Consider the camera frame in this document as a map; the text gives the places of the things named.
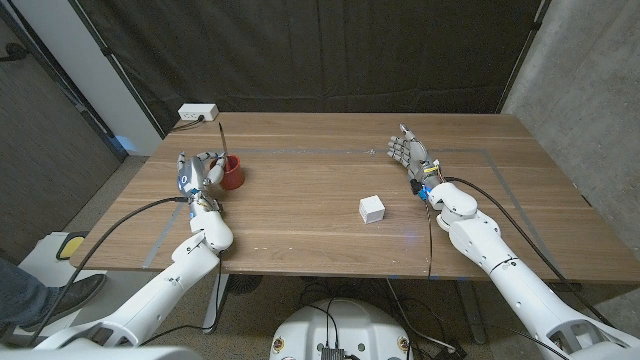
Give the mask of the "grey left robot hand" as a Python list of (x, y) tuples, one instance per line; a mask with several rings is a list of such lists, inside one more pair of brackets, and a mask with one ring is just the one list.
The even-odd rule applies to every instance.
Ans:
[[(214, 167), (205, 170), (205, 162), (215, 160)], [(219, 184), (225, 174), (225, 153), (203, 152), (187, 158), (185, 152), (181, 152), (177, 158), (177, 186), (178, 190), (191, 203), (198, 196), (203, 195), (206, 187), (211, 184)]]

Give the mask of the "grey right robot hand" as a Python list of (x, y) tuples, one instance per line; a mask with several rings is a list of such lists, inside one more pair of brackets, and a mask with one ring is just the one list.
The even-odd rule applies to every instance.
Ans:
[(412, 192), (425, 198), (443, 182), (439, 163), (405, 124), (400, 124), (400, 130), (403, 136), (391, 137), (387, 155), (407, 169)]

